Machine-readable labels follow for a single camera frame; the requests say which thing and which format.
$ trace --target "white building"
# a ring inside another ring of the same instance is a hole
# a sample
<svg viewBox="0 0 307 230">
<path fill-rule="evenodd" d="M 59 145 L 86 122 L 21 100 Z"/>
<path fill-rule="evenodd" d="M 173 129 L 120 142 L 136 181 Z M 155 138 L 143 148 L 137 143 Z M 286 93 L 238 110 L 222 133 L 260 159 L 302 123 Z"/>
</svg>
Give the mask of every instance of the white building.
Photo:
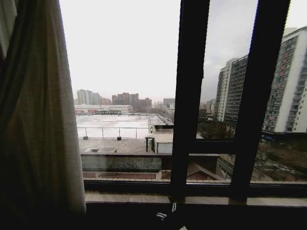
<svg viewBox="0 0 307 230">
<path fill-rule="evenodd" d="M 215 99 L 206 102 L 206 109 L 208 114 L 214 114 Z"/>
<path fill-rule="evenodd" d="M 282 39 L 263 129 L 307 132 L 307 27 Z"/>
<path fill-rule="evenodd" d="M 75 104 L 75 111 L 78 115 L 95 114 L 97 113 L 96 111 L 120 111 L 120 114 L 127 114 L 131 113 L 133 111 L 133 108 L 131 105 Z"/>
<path fill-rule="evenodd" d="M 100 104 L 100 95 L 97 92 L 92 93 L 93 104 Z"/>
<path fill-rule="evenodd" d="M 224 121 L 227 95 L 228 95 L 228 86 L 231 74 L 231 66 L 232 63 L 236 60 L 238 60 L 238 58 L 233 58 L 227 61 L 226 66 L 221 69 L 219 74 L 219 81 L 217 85 L 217 95 L 216 95 L 216 100 L 218 101 L 217 103 L 218 107 L 215 108 L 218 121 Z"/>
<path fill-rule="evenodd" d="M 79 104 L 100 104 L 100 95 L 97 92 L 78 90 L 77 96 Z"/>
</svg>

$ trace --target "window mullion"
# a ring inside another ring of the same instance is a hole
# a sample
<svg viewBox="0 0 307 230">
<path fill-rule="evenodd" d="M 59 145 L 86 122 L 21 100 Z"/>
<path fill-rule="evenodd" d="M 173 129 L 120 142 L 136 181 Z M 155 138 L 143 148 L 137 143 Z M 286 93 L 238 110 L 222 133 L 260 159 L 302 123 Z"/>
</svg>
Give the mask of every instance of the window mullion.
<svg viewBox="0 0 307 230">
<path fill-rule="evenodd" d="M 248 194 L 290 0 L 259 0 L 236 126 L 232 197 Z"/>
<path fill-rule="evenodd" d="M 184 197 L 189 153 L 196 138 L 208 13 L 209 0 L 181 1 L 171 173 L 172 196 L 179 199 Z"/>
</svg>

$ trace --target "distant building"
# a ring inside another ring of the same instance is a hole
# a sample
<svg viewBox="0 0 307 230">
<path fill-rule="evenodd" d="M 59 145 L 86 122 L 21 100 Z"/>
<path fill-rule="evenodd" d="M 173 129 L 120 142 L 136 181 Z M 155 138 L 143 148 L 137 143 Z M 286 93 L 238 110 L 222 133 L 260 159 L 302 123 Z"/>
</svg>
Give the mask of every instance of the distant building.
<svg viewBox="0 0 307 230">
<path fill-rule="evenodd" d="M 207 109 L 207 113 L 214 114 L 214 104 L 215 104 L 215 99 L 206 102 L 205 108 Z"/>
<path fill-rule="evenodd" d="M 248 55 L 232 63 L 224 122 L 236 124 L 238 119 L 247 62 Z"/>
<path fill-rule="evenodd" d="M 163 104 L 175 104 L 175 99 L 174 98 L 164 98 Z"/>
<path fill-rule="evenodd" d="M 221 69 L 219 74 L 215 102 L 215 118 L 218 121 L 224 121 L 231 68 L 232 63 L 236 60 L 238 60 L 238 58 L 227 61 L 226 66 Z"/>
<path fill-rule="evenodd" d="M 94 92 L 93 94 L 93 104 L 100 104 L 100 95 L 97 92 Z"/>
<path fill-rule="evenodd" d="M 75 112 L 77 115 L 86 114 L 126 114 L 133 110 L 131 105 L 90 105 L 76 104 Z"/>
<path fill-rule="evenodd" d="M 129 94 L 124 92 L 112 96 L 112 104 L 114 105 L 128 105 L 130 104 L 133 107 L 134 111 L 146 112 L 147 110 L 152 109 L 152 100 L 149 98 L 139 99 L 139 94 Z"/>
<path fill-rule="evenodd" d="M 89 90 L 78 90 L 78 104 L 100 104 L 100 95 Z"/>
<path fill-rule="evenodd" d="M 101 104 L 112 104 L 112 101 L 108 98 L 100 97 L 100 103 Z"/>
<path fill-rule="evenodd" d="M 307 132 L 307 27 L 283 37 L 263 129 Z"/>
<path fill-rule="evenodd" d="M 214 110 L 215 109 L 215 99 L 212 99 L 211 100 L 211 108 L 210 108 L 210 110 L 211 110 L 211 114 L 214 114 Z"/>
<path fill-rule="evenodd" d="M 153 106 L 155 109 L 162 109 L 162 102 L 155 102 Z"/>
</svg>

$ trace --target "window frame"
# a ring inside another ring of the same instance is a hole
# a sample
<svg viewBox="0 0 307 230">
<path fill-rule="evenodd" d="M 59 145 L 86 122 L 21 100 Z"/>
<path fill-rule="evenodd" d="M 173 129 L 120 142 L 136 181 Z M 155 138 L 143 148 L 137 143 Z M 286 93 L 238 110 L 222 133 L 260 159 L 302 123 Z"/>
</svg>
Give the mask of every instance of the window frame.
<svg viewBox="0 0 307 230">
<path fill-rule="evenodd" d="M 184 199 L 185 196 L 228 196 L 236 200 L 246 200 L 248 196 L 306 197 L 307 184 L 250 182 L 289 4 L 290 0 L 281 1 L 276 11 L 274 2 L 258 1 L 235 138 L 202 140 L 196 139 L 196 131 L 210 0 L 181 0 L 171 182 L 84 179 L 85 189 L 160 193 L 173 199 Z M 259 62 L 263 63 L 261 70 L 258 69 Z M 188 113 L 187 89 L 193 89 L 189 91 Z M 254 111 L 252 123 L 250 111 Z M 189 153 L 236 154 L 231 182 L 187 183 Z"/>
</svg>

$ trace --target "low building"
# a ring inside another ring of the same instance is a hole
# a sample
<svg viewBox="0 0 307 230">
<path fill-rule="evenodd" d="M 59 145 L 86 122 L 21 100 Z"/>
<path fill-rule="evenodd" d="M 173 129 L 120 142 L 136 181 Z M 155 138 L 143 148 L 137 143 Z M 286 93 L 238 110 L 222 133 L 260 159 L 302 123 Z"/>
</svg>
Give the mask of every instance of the low building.
<svg viewBox="0 0 307 230">
<path fill-rule="evenodd" d="M 87 114 L 127 114 L 133 110 L 131 105 L 89 105 L 89 104 L 76 104 L 75 112 L 77 115 Z"/>
</svg>

